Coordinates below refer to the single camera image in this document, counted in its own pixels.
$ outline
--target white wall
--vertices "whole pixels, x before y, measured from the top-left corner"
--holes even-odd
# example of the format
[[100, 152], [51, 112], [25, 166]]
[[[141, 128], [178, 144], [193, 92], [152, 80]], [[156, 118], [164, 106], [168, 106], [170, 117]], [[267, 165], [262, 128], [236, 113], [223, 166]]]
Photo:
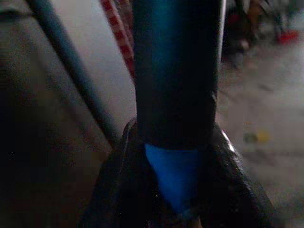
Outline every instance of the white wall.
[[91, 77], [108, 123], [121, 136], [136, 115], [135, 88], [99, 0], [52, 0]]

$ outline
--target floor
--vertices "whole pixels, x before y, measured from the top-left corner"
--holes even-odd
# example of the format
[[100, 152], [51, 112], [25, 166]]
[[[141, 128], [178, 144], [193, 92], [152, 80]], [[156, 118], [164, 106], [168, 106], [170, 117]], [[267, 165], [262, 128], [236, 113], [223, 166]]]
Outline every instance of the floor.
[[264, 41], [241, 68], [223, 63], [217, 121], [288, 228], [304, 227], [304, 34]]

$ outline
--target metal rod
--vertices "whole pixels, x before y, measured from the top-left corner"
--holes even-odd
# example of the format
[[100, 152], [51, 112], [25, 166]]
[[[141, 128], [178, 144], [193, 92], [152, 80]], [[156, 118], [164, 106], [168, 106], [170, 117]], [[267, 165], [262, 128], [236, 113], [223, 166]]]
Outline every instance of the metal rod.
[[225, 0], [135, 0], [138, 132], [146, 143], [210, 143]]
[[93, 83], [91, 82], [85, 66], [67, 35], [59, 18], [55, 14], [49, 0], [27, 0], [28, 5], [33, 11], [38, 23], [46, 34], [53, 49], [63, 63], [66, 71], [72, 78], [73, 83], [84, 99], [92, 116], [96, 120], [100, 129], [105, 134], [111, 146], [115, 146], [118, 141], [110, 126], [102, 117], [103, 110], [100, 107], [100, 100], [94, 93]]

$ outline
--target black metal tube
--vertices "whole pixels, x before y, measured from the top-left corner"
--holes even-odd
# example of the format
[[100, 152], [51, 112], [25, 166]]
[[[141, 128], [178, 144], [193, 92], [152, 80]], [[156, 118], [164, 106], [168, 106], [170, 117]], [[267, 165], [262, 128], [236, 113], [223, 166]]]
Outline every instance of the black metal tube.
[[63, 63], [66, 71], [72, 78], [94, 119], [105, 134], [111, 146], [115, 146], [119, 140], [118, 136], [114, 135], [111, 127], [104, 121], [104, 118], [102, 117], [103, 111], [98, 103], [99, 99], [96, 97], [92, 87], [93, 83], [91, 82], [78, 53], [75, 51], [72, 41], [55, 14], [50, 1], [27, 0], [27, 3], [33, 11], [34, 16], [38, 20], [38, 23], [46, 34], [57, 56]]
[[225, 0], [135, 0], [139, 136], [167, 149], [209, 144]]

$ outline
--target dark tube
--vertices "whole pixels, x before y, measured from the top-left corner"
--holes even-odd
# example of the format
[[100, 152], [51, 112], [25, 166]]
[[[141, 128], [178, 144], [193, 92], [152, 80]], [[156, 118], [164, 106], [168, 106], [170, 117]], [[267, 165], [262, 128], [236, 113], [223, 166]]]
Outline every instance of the dark tube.
[[137, 121], [145, 143], [210, 143], [224, 8], [224, 0], [133, 1]]
[[92, 116], [95, 118], [99, 127], [105, 134], [109, 143], [114, 146], [118, 138], [113, 134], [110, 127], [103, 120], [102, 111], [98, 98], [93, 92], [92, 82], [88, 77], [88, 73], [80, 60], [75, 48], [67, 35], [59, 18], [54, 13], [53, 7], [49, 0], [27, 0], [28, 5], [33, 11], [38, 23], [46, 34], [49, 42], [55, 50], [57, 56], [63, 63], [66, 71], [70, 75], [89, 108]]

